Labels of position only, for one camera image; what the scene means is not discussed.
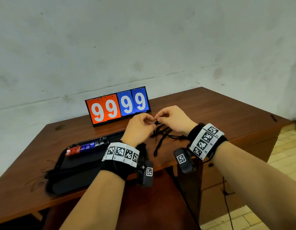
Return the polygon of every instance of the forearm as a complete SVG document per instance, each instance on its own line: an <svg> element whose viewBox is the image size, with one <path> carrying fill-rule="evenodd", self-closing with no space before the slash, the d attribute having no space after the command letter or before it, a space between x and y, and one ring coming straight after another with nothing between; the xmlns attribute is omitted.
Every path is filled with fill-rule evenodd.
<svg viewBox="0 0 296 230"><path fill-rule="evenodd" d="M118 175L100 171L60 229L114 230L124 185Z"/></svg>
<svg viewBox="0 0 296 230"><path fill-rule="evenodd" d="M296 229L295 181L229 142L217 148L212 161L271 230Z"/></svg>

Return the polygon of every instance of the wall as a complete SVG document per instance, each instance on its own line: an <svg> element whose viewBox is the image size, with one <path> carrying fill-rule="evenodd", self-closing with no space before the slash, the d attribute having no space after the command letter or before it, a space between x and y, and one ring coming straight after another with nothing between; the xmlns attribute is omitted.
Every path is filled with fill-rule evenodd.
<svg viewBox="0 0 296 230"><path fill-rule="evenodd" d="M0 175L45 124L144 85L296 117L296 0L0 0Z"/></svg>

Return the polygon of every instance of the skin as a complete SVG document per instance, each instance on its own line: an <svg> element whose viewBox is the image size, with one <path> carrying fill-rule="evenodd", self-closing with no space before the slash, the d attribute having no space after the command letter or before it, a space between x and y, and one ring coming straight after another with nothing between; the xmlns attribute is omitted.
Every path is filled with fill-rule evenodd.
<svg viewBox="0 0 296 230"><path fill-rule="evenodd" d="M153 120L188 135L197 125L177 106L162 109L153 118L142 113L129 121L122 141L133 147L155 129ZM272 166L232 145L222 143L212 162L233 189L270 230L296 229L296 182ZM69 214L61 229L114 230L125 181L101 171Z"/></svg>

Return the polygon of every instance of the hand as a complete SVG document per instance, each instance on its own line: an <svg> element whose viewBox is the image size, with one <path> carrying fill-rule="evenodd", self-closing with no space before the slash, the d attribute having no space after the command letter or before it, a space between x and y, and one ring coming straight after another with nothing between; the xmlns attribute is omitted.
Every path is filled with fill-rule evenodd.
<svg viewBox="0 0 296 230"><path fill-rule="evenodd" d="M185 136L188 136L190 131L198 125L192 121L178 106L165 107L157 113L154 119Z"/></svg>
<svg viewBox="0 0 296 230"><path fill-rule="evenodd" d="M153 121L154 118L147 113L135 115L130 119L121 141L132 147L137 147L139 144L143 143L157 127L155 124L151 124Z"/></svg>

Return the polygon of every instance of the number 9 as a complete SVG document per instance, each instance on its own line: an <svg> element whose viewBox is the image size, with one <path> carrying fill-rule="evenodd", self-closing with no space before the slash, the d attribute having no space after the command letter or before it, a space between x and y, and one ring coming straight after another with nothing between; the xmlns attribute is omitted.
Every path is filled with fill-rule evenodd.
<svg viewBox="0 0 296 230"><path fill-rule="evenodd" d="M106 103L105 103L105 107L109 112L114 111L113 114L112 113L108 114L108 116L110 118L115 118L117 116L117 106L116 106L116 104L115 104L115 102L113 100L111 100L111 99L107 100Z"/></svg>
<svg viewBox="0 0 296 230"><path fill-rule="evenodd" d="M126 112L127 114L132 112L133 106L132 106L131 99L128 96L125 95L121 97L121 104L124 108L129 108L129 109L123 110L124 112Z"/></svg>
<svg viewBox="0 0 296 230"><path fill-rule="evenodd" d="M97 122L101 122L104 119L104 112L102 106L99 103L92 104L92 112L96 116L100 115L100 117L95 118Z"/></svg>
<svg viewBox="0 0 296 230"><path fill-rule="evenodd" d="M142 106L137 106L137 108L139 110L145 109L145 107L146 107L146 100L145 100L145 97L144 97L144 95L142 93L139 92L139 93L135 94L135 101L139 105L142 104Z"/></svg>

